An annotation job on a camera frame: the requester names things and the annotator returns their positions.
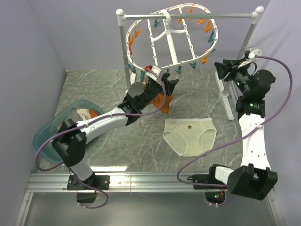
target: transparent plastic bin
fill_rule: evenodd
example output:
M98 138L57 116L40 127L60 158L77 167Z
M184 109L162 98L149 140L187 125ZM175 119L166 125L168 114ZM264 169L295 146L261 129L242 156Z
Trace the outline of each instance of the transparent plastic bin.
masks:
M104 114L103 110L95 104L87 100L78 100L72 103L69 107L60 112L51 122L40 129L33 139L33 146L38 150L42 144L50 137L57 134L62 123L66 119L72 119L74 121L82 121L82 118L76 113L78 109L89 109L97 113L98 115ZM62 162L60 156L56 153L53 146L49 143L41 152L41 155L49 162L59 163Z

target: white underwear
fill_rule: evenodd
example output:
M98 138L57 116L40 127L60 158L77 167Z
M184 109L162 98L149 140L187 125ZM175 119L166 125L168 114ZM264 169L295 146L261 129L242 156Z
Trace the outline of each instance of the white underwear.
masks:
M194 157L210 150L215 137L211 118L165 120L163 138L179 156Z

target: white wall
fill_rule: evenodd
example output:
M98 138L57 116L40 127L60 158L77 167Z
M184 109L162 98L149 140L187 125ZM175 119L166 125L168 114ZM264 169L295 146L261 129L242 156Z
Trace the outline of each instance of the white wall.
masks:
M256 28L250 46L259 45L262 54L284 61L293 73L293 92L282 113L265 127L268 159L278 172L275 190L280 208L289 226L301 225L301 76L300 76L300 8L297 0L272 0ZM266 97L267 116L282 104L288 91L286 70L267 60L259 68L270 70L276 83Z
M66 71L25 0L0 1L0 225L14 224Z
M127 14L149 14L177 4L191 2L187 0L28 0L39 21L46 30L47 36L57 51L66 69L122 69L122 50L116 10L124 9ZM194 3L207 7L214 13L249 13L257 6L266 7L269 0L195 0ZM188 23L196 54L204 53L210 46L207 37L203 39L203 29L198 20ZM127 29L133 21L127 22ZM251 19L217 19L219 39L217 51L209 58L203 69L214 68L215 61L224 58L236 59L243 43ZM142 27L142 33L133 45L135 61L145 66L153 64L150 50L149 32ZM156 44L159 61L170 62L166 39ZM185 36L174 35L177 53L180 59L191 58Z

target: gray marble table surface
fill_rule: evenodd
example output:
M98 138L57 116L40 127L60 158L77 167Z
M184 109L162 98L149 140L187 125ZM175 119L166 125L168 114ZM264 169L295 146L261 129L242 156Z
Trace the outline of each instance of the gray marble table surface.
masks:
M169 115L156 113L141 117L136 123L114 129L87 145L85 160L94 171L176 171L192 160L191 157L178 156L163 139L167 118L211 117L217 129L214 146L241 137L237 118L229 121L226 117L214 71L187 70L180 75L172 72L170 79L175 78L180 81L174 90ZM56 113L81 99L89 100L108 112L122 102L125 90L123 70L69 71ZM153 105L149 105L143 112L154 109ZM241 159L242 144L237 143L195 161L186 170L208 170L214 163L236 169ZM44 159L41 162L44 168L52 165ZM53 171L66 172L68 169L61 166Z

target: cable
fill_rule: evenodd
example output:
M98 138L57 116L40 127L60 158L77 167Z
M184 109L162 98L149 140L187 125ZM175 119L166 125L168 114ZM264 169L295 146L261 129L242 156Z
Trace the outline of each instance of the cable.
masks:
M288 93L287 93L287 96L283 102L283 104L280 106L280 108L278 109L278 111L273 114L271 117L269 117L267 120L265 120L263 123L261 123L260 125L265 125L267 124L269 121L273 120L277 115L279 115L279 113L282 111L282 109L285 107L285 105L287 104L289 98L290 98L290 95L292 93L292 89L293 89L293 76L292 76L292 73L291 73L291 70L288 68L288 66L283 63L282 61L278 60L278 59L275 59L275 58L272 58L272 57L269 57L269 56L258 56L256 55L255 56L256 58L262 58L262 59L268 59L268 60L272 60L272 61L276 61L278 63L280 63L288 72L288 76L289 76L289 89L288 89ZM215 147L215 148L212 148L202 154L200 154L197 158L189 161L188 163L186 163L184 166L182 166L179 171L177 172L177 179L182 182L182 183L185 183L185 184L188 184L188 185L196 185L196 186L215 186L215 187L223 187L225 185L217 185L217 184L203 184L203 183L194 183L194 182L190 182L190 181L185 181L185 180L182 180L180 179L180 173L183 171L183 169L185 169L187 166L189 166L190 164L192 164L193 162L195 162L196 160L204 157L205 155L211 153L211 152L214 152L216 150L219 150L221 148L224 148L224 147L227 147L227 146L230 146L230 145L233 145L233 144L236 144L240 141L243 141L244 139L248 138L249 136L251 136L256 130L258 130L259 127L256 127L254 128L250 133L248 133L247 135L245 135L244 137L240 138L240 139L237 139L235 141L232 141L232 142L229 142L227 144L223 144L221 146L218 146L218 147Z
M166 101L166 90L165 90L165 85L164 85L164 83L161 81L161 79L156 75L156 73L154 73L151 69L147 68L147 71L149 71L150 73L152 73L152 74L156 77L157 81L159 82L160 86L161 86L162 89L163 89L163 102L162 102L162 104L160 105L160 107L159 107L158 109L156 109L155 111L150 112L150 113L142 113L142 114L134 114L134 113L115 113L115 114L112 114L112 115L104 115L104 116L101 116L101 117L99 117L99 118L97 118L97 119L91 120L91 121L88 123L88 125L91 125L91 124L93 124L93 123L95 123L95 122L97 122L97 121L100 121L100 120L105 119L105 118L113 117L113 116L119 116L119 115L125 115L125 116L146 116L146 115L151 115L151 114L154 114L154 113L160 111L160 109L163 107L163 105L165 104L165 101ZM48 168L48 169L43 169L43 168L41 168L41 167L39 166L39 163L38 163L38 162L39 162L39 155L40 155L40 153L42 152L42 150L45 148L45 146L46 146L48 143L50 143L52 140L54 140L54 139L56 139L56 138L58 138L58 137L60 137L60 136L62 136L62 135L64 135L64 134L66 134L66 133L70 133L70 132L72 132L72 131L75 131L75 130L84 128L84 127L86 127L86 126L87 126L87 125L84 124L84 125L81 125L81 126L72 128L72 129L65 130L65 131L63 131L63 132L61 132L61 133L58 133L58 134L54 135L53 137L49 138L48 140L46 140L46 141L42 144L42 146L38 149L38 151L37 151L37 153L36 153L36 155L35 155L35 158L34 158L34 163L35 163L35 166L37 167L37 169L40 170L40 171L43 171L43 172L47 172L47 171L53 170L54 168L56 168L56 167L62 165L63 162L61 162L61 163L59 163L59 164L56 164L55 166L50 167L50 168ZM100 208L100 207L104 206L104 205L108 202L109 196L108 196L108 194L107 194L106 192L104 192L104 191L102 191L102 190L100 190L100 189L98 189L98 188L94 188L94 187L91 187L91 186L85 184L84 182L82 182L82 181L78 178L78 176L77 176L76 174L74 174L74 176L75 176L75 178L77 179L77 181L78 181L80 184L82 184L83 186L85 186L85 187L87 187L87 188L89 188L89 189L91 189L91 190L101 192L101 193L103 193L103 194L106 196L106 201L105 201L103 204L99 205L99 206L85 206L85 205L83 205L83 204L81 204L81 203L79 204L80 206L82 206L82 207L84 207L84 208L87 208L87 209L97 209L97 208Z

